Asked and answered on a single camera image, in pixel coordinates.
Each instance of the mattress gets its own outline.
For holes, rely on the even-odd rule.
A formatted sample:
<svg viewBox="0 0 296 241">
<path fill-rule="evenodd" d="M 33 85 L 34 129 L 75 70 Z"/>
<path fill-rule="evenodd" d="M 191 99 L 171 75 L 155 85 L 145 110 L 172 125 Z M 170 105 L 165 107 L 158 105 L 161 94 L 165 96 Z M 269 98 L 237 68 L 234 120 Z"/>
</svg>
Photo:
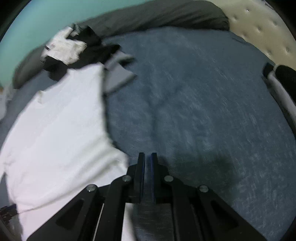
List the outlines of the mattress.
<svg viewBox="0 0 296 241">
<path fill-rule="evenodd" d="M 126 69 L 137 78 L 106 97 L 108 132 L 130 163 L 157 152 L 173 176 L 208 185 L 267 240 L 279 240 L 296 216 L 296 144 L 262 80 L 269 59 L 225 31 L 166 27 L 105 42 L 136 59 Z M 11 101 L 0 143 L 35 92 L 54 84 L 43 74 Z M 170 207 L 153 208 L 150 197 L 147 175 L 133 209 L 138 239 L 172 240 Z"/>
</svg>

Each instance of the white bed frame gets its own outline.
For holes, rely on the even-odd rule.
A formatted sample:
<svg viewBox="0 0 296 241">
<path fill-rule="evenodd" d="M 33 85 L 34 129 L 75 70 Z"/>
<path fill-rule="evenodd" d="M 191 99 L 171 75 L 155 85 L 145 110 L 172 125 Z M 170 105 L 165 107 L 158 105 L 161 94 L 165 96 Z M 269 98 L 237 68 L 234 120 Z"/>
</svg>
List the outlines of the white bed frame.
<svg viewBox="0 0 296 241">
<path fill-rule="evenodd" d="M 253 44 L 275 64 L 296 70 L 296 40 L 264 0 L 209 0 L 229 19 L 230 31 Z"/>
</svg>

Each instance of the gray fabric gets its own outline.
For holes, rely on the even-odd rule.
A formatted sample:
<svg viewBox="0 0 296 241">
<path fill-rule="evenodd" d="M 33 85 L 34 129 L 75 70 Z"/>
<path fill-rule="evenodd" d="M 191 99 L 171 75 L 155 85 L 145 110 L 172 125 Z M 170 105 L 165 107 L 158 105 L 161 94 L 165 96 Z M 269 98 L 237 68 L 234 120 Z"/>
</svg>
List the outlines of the gray fabric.
<svg viewBox="0 0 296 241">
<path fill-rule="evenodd" d="M 133 72 L 121 66 L 121 63 L 127 63 L 133 60 L 133 56 L 117 51 L 105 63 L 104 66 L 107 70 L 103 87 L 105 93 L 109 94 L 116 91 L 119 87 L 135 78 L 136 75 Z"/>
<path fill-rule="evenodd" d="M 5 89 L 0 93 L 0 120 L 6 115 L 6 93 Z"/>
<path fill-rule="evenodd" d="M 185 184 L 206 184 L 269 241 L 296 216 L 296 143 L 262 81 L 268 58 L 231 32 L 153 29 L 110 38 L 135 57 L 137 78 L 106 98 L 108 131 L 135 163 L 157 152 Z M 17 114 L 54 81 L 42 73 L 11 101 L 0 143 Z M 149 162 L 146 165 L 149 174 Z M 134 208 L 139 240 L 172 240 L 169 206 Z"/>
<path fill-rule="evenodd" d="M 229 30 L 228 18 L 220 8 L 208 1 L 191 0 L 149 1 L 88 19 L 78 25 L 89 25 L 100 37 L 161 26 Z M 15 69 L 12 78 L 15 89 L 19 89 L 43 68 L 40 56 L 44 45 L 32 50 Z"/>
<path fill-rule="evenodd" d="M 265 81 L 269 92 L 281 108 L 294 135 L 296 135 L 296 106 L 294 101 L 278 81 L 274 71 L 271 71 L 267 78 L 263 78 L 263 80 Z"/>
</svg>

